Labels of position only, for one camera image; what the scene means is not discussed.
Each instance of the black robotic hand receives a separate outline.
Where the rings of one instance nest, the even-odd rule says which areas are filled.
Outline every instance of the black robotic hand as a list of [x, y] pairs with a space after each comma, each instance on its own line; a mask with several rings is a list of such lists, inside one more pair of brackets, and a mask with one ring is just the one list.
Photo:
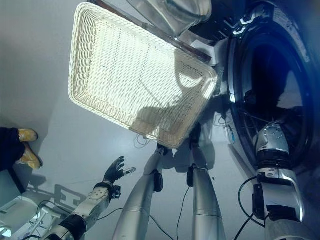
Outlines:
[[117, 160], [115, 160], [112, 165], [109, 167], [109, 169], [106, 171], [103, 181], [109, 181], [110, 183], [114, 184], [116, 180], [122, 178], [124, 175], [131, 174], [136, 169], [134, 167], [127, 169], [127, 170], [120, 170], [125, 164], [123, 163], [125, 161], [124, 156], [119, 157]]

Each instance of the floor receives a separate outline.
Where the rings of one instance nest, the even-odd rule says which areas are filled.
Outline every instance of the floor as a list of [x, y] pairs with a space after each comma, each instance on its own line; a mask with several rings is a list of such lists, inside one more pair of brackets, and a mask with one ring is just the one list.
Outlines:
[[[36, 190], [39, 195], [70, 209], [103, 178], [110, 164], [124, 155], [126, 166], [136, 167], [137, 171], [117, 182], [122, 187], [122, 195], [111, 202], [106, 211], [109, 213], [124, 206], [156, 143], [143, 147], [135, 133], [78, 107], [69, 99], [73, 14], [80, 2], [0, 1], [0, 124], [38, 132], [39, 139], [31, 147], [41, 157], [43, 167], [34, 171], [21, 165], [15, 168], [22, 181], [29, 182], [29, 191]], [[248, 176], [232, 154], [223, 127], [209, 125], [203, 130], [205, 136], [202, 136], [201, 145], [212, 163], [210, 175], [214, 177], [226, 236], [231, 240], [246, 220], [237, 201], [237, 192]], [[187, 174], [178, 163], [169, 163], [163, 171], [163, 191], [153, 196], [151, 214], [176, 238]], [[243, 205], [248, 211], [251, 193], [252, 185], [243, 189]], [[191, 188], [180, 221], [180, 239], [191, 239], [192, 209]], [[98, 222], [85, 238], [111, 239], [119, 216], [120, 212], [116, 212]], [[261, 239], [262, 236], [263, 229], [250, 222], [239, 240]], [[146, 239], [167, 237], [150, 222]]]

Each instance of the glass object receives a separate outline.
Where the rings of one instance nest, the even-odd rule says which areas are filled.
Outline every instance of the glass object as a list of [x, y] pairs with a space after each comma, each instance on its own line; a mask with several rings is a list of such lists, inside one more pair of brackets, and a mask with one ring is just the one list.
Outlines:
[[211, 0], [127, 0], [141, 15], [171, 37], [209, 19]]

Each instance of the metal arm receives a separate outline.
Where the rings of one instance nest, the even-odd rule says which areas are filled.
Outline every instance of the metal arm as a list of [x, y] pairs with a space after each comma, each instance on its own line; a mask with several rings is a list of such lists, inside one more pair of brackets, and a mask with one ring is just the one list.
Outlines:
[[258, 134], [257, 181], [253, 186], [253, 213], [265, 221], [266, 240], [316, 240], [303, 223], [304, 203], [289, 147], [281, 127], [266, 125]]
[[145, 239], [153, 193], [160, 192], [163, 188], [161, 156], [165, 155], [165, 151], [167, 150], [159, 145], [147, 162], [143, 176], [135, 185], [122, 210], [113, 240]]
[[52, 228], [42, 240], [79, 240], [97, 222], [100, 214], [109, 206], [111, 199], [121, 195], [120, 186], [114, 182], [136, 169], [120, 170], [124, 157], [119, 157], [107, 170], [103, 181], [95, 185], [88, 197], [58, 226]]
[[193, 164], [189, 168], [187, 184], [194, 187], [193, 240], [226, 240], [223, 219], [212, 184], [207, 160], [199, 148], [201, 126], [198, 124], [190, 134]]

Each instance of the black cable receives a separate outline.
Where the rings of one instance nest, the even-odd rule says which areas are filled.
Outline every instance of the black cable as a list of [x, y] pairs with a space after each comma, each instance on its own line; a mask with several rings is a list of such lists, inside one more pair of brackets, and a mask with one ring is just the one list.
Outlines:
[[250, 217], [248, 217], [248, 219], [244, 222], [244, 224], [241, 226], [241, 228], [239, 229], [238, 233], [236, 234], [234, 240], [237, 240], [238, 237], [240, 236], [242, 230], [245, 228], [245, 226], [247, 225], [247, 223], [252, 220], [252, 217], [254, 216], [254, 214], [252, 213]]
[[53, 204], [55, 207], [57, 207], [58, 209], [60, 209], [60, 210], [62, 210], [62, 211], [64, 211], [64, 212], [66, 212], [66, 213], [68, 213], [68, 214], [71, 214], [71, 212], [69, 212], [69, 211], [67, 211], [67, 210], [65, 210], [65, 209], [63, 209], [62, 207], [60, 207], [60, 206], [58, 206], [56, 203], [54, 203], [53, 201], [49, 201], [49, 200], [43, 200], [43, 201], [41, 201], [39, 204], [38, 204], [38, 207], [36, 208], [36, 220], [34, 221], [34, 222], [31, 222], [31, 223], [36, 223], [37, 221], [38, 221], [38, 219], [39, 219], [39, 217], [38, 217], [38, 214], [39, 214], [39, 210], [40, 210], [40, 207], [41, 207], [41, 205], [43, 205], [44, 203], [51, 203], [51, 204]]
[[[105, 219], [106, 217], [109, 217], [109, 216], [110, 216], [111, 214], [113, 214], [114, 212], [116, 212], [116, 211], [118, 211], [118, 210], [122, 210], [122, 209], [123, 209], [123, 207], [122, 207], [122, 208], [117, 208], [117, 209], [113, 210], [112, 212], [110, 212], [109, 214], [107, 214], [106, 216], [103, 216], [103, 217], [99, 218], [97, 221], [99, 221], [99, 220], [101, 220], [101, 219]], [[174, 240], [168, 233], [166, 233], [165, 230], [163, 230], [163, 228], [160, 226], [160, 224], [157, 222], [157, 220], [155, 219], [154, 216], [152, 216], [152, 215], [149, 214], [149, 217], [154, 221], [155, 225], [156, 225], [165, 235], [167, 235], [171, 240]]]
[[41, 237], [39, 237], [39, 236], [37, 236], [37, 235], [29, 235], [29, 236], [26, 236], [24, 239], [22, 239], [22, 240], [27, 240], [27, 239], [32, 239], [32, 238], [34, 238], [34, 239], [40, 239]]
[[188, 189], [186, 190], [186, 192], [184, 194], [184, 197], [183, 197], [183, 200], [182, 200], [182, 205], [181, 205], [181, 211], [180, 211], [180, 215], [179, 215], [179, 219], [178, 219], [178, 223], [176, 224], [176, 239], [177, 240], [179, 240], [178, 228], [179, 228], [180, 218], [181, 218], [181, 215], [182, 215], [182, 210], [184, 208], [185, 199], [186, 199], [186, 196], [187, 196], [187, 193], [188, 193], [189, 189], [190, 189], [190, 187], [188, 187]]
[[154, 223], [157, 225], [157, 227], [165, 234], [167, 235], [171, 240], [174, 240], [168, 233], [165, 232], [165, 230], [162, 229], [162, 227], [159, 225], [159, 223], [156, 221], [156, 219], [152, 216], [149, 215], [150, 218], [154, 221]]
[[241, 210], [244, 212], [244, 214], [245, 214], [250, 220], [252, 220], [254, 223], [256, 223], [256, 224], [258, 224], [259, 226], [261, 226], [261, 227], [264, 228], [265, 225], [263, 225], [262, 223], [254, 220], [254, 219], [253, 219], [253, 216], [250, 216], [250, 215], [246, 212], [246, 210], [245, 210], [244, 207], [242, 206], [241, 199], [240, 199], [240, 194], [241, 194], [241, 191], [242, 191], [242, 189], [244, 188], [244, 186], [245, 186], [248, 182], [250, 182], [250, 181], [252, 181], [252, 180], [254, 180], [254, 179], [256, 179], [256, 178], [257, 178], [256, 176], [253, 176], [253, 177], [249, 178], [248, 180], [244, 181], [244, 183], [242, 183], [242, 185], [240, 186], [239, 191], [238, 191], [238, 202], [239, 202], [240, 208], [241, 208]]
[[113, 214], [114, 212], [118, 211], [118, 210], [122, 210], [124, 209], [123, 207], [122, 208], [117, 208], [116, 210], [113, 210], [112, 212], [110, 212], [108, 215], [106, 216], [103, 216], [101, 218], [98, 218], [97, 221], [101, 220], [101, 219], [105, 219], [106, 217], [109, 217], [111, 214]]

